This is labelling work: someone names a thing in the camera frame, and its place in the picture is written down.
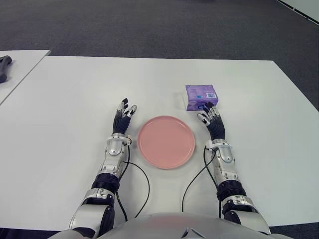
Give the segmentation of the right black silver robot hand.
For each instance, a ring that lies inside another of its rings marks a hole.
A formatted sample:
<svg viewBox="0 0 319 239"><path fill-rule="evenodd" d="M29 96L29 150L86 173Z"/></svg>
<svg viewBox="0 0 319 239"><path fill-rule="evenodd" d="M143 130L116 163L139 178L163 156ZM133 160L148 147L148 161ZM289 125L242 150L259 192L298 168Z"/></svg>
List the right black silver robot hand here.
<svg viewBox="0 0 319 239"><path fill-rule="evenodd" d="M225 127L221 115L212 102L206 102L203 110L205 113L198 113L198 119L206 126L211 140L225 139Z"/></svg>

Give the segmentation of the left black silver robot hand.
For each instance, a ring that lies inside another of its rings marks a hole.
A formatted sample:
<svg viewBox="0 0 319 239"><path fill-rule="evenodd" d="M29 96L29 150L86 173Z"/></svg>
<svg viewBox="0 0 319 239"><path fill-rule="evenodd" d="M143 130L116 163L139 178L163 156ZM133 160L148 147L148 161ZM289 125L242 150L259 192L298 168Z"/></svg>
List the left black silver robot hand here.
<svg viewBox="0 0 319 239"><path fill-rule="evenodd" d="M126 133L126 130L129 127L131 118L137 111L136 105L132 105L131 108L126 111L128 106L129 106L128 99L124 98L120 102L116 110L116 114L113 121L113 134L118 133L118 134L124 135Z"/></svg>

